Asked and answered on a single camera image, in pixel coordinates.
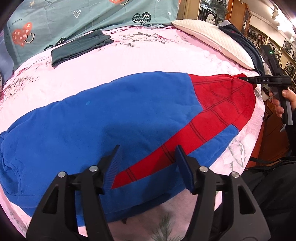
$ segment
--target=sleeve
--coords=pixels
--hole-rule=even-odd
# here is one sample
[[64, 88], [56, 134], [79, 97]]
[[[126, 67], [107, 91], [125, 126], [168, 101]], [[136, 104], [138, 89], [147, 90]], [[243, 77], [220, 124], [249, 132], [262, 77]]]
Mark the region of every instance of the sleeve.
[[288, 135], [292, 156], [296, 156], [296, 111], [292, 113], [293, 125], [286, 125], [286, 132]]

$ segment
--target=human hand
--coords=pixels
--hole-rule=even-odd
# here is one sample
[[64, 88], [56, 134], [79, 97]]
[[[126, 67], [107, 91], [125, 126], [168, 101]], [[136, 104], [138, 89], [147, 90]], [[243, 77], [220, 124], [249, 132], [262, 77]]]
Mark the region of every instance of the human hand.
[[[287, 100], [290, 101], [291, 103], [291, 109], [292, 109], [292, 112], [296, 109], [296, 94], [290, 90], [290, 89], [287, 89], [287, 90], [283, 90], [283, 93], [282, 93], [283, 97], [286, 98]], [[276, 111], [276, 115], [278, 117], [281, 117], [282, 114], [284, 113], [284, 108], [279, 106], [279, 100], [277, 100], [273, 93], [270, 91], [269, 92], [269, 96], [272, 96], [272, 104], [274, 104], [274, 109]]]

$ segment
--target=bed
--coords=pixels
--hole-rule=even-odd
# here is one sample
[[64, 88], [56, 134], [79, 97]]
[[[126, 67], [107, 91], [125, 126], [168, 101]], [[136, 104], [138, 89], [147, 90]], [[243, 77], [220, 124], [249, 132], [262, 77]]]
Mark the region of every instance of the bed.
[[[35, 54], [15, 70], [0, 97], [0, 132], [26, 113], [61, 101], [123, 76], [143, 72], [180, 72], [199, 76], [245, 74], [258, 76], [204, 41], [173, 26], [124, 26], [104, 30], [114, 43], [95, 49], [53, 68], [51, 47]], [[255, 108], [248, 123], [210, 166], [215, 173], [242, 173], [261, 128], [264, 104], [260, 86], [254, 90]], [[173, 198], [136, 216], [109, 223], [115, 240], [173, 240], [184, 237], [196, 196], [183, 190]], [[215, 206], [221, 203], [221, 193]], [[0, 187], [0, 204], [24, 236], [31, 217], [10, 202]], [[79, 232], [86, 234], [85, 227]]]

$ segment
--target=red fabric panel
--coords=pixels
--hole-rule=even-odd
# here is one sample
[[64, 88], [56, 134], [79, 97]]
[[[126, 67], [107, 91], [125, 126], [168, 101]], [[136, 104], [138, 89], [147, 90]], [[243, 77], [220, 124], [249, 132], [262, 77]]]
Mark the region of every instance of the red fabric panel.
[[245, 75], [189, 76], [203, 111], [149, 156], [118, 173], [112, 188], [124, 186], [171, 165], [177, 145], [182, 145], [188, 155], [230, 124], [240, 131], [249, 121], [256, 98], [253, 86], [238, 79]]

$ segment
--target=white heart outline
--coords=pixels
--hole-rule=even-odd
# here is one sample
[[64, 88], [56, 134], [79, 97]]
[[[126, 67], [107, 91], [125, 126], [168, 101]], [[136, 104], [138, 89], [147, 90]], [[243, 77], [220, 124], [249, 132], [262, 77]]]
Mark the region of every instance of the white heart outline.
[[73, 15], [75, 16], [75, 18], [78, 18], [79, 15], [80, 15], [80, 13], [81, 13], [81, 9], [80, 9], [79, 11], [75, 10], [75, 11], [73, 12]]

